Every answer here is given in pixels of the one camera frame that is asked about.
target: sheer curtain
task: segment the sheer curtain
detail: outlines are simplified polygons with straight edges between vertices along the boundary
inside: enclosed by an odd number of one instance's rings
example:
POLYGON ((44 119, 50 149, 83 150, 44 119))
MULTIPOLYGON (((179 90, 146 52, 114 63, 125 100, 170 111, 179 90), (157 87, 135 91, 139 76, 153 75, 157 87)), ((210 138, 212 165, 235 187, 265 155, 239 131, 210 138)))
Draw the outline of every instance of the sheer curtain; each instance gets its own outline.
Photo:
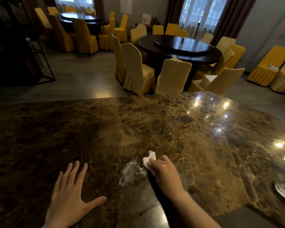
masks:
POLYGON ((55 0, 59 12, 64 12, 64 6, 72 6, 77 9, 78 13, 86 11, 87 7, 94 9, 94 0, 55 0))
POLYGON ((208 32, 213 34, 227 0, 185 0, 180 28, 188 37, 200 40, 208 32))

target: brown marble surface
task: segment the brown marble surface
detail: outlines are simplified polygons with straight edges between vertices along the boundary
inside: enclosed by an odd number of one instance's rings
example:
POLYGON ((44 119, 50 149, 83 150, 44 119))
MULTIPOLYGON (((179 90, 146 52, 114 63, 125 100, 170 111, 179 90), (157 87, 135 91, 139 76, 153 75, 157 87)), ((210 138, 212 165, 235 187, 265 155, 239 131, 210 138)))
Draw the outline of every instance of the brown marble surface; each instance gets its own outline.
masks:
POLYGON ((168 227, 148 177, 118 185, 148 150, 175 163, 211 216, 251 204, 285 226, 271 188, 285 173, 285 123, 195 92, 0 106, 0 227, 41 227, 58 172, 76 160, 89 165, 83 200, 108 201, 75 227, 168 227))

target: sign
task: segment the sign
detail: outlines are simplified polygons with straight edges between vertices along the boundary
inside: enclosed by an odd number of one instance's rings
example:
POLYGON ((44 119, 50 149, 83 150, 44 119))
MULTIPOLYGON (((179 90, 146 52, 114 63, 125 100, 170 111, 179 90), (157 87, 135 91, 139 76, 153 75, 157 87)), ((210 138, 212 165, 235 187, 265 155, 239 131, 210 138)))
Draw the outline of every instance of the sign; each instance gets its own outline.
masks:
POLYGON ((120 11, 125 14, 132 14, 132 0, 120 0, 120 11))
POLYGON ((142 14, 142 15, 143 15, 142 23, 151 25, 152 15, 149 15, 149 14, 142 14))

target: gray wall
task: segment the gray wall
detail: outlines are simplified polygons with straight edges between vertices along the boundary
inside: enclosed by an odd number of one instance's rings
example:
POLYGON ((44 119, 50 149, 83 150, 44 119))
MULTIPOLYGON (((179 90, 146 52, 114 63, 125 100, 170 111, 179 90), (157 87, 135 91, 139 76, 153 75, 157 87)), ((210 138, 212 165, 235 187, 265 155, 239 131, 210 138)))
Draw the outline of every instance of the gray wall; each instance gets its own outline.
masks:
MULTIPOLYGON (((163 25, 166 15, 168 0, 132 0, 132 14, 128 18, 128 34, 135 27, 135 23, 141 23, 143 14, 157 17, 163 25)), ((120 12, 120 0, 104 0, 105 15, 108 18, 110 11, 115 12, 116 27, 120 26, 123 13, 120 12)))
POLYGON ((237 67, 251 72, 274 46, 285 46, 285 0, 257 0, 236 44, 246 48, 237 67))

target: round dining table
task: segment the round dining table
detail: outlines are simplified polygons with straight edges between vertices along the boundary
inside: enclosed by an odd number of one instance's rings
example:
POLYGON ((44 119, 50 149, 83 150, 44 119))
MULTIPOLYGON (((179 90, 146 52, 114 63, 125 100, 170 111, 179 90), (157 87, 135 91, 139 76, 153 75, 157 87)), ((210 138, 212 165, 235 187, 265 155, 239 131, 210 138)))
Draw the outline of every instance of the round dining table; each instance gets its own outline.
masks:
POLYGON ((75 33, 72 18, 84 19, 87 23, 90 34, 98 35, 101 33, 101 26, 108 25, 110 21, 106 18, 93 17, 84 13, 61 13, 57 15, 63 29, 69 33, 75 33))
POLYGON ((182 37, 171 35, 146 35, 138 40, 138 44, 141 50, 149 54, 147 64, 155 69, 156 82, 165 59, 176 57, 190 62, 192 68, 184 86, 186 91, 198 66, 217 63, 222 57, 216 47, 191 38, 183 40, 182 37))

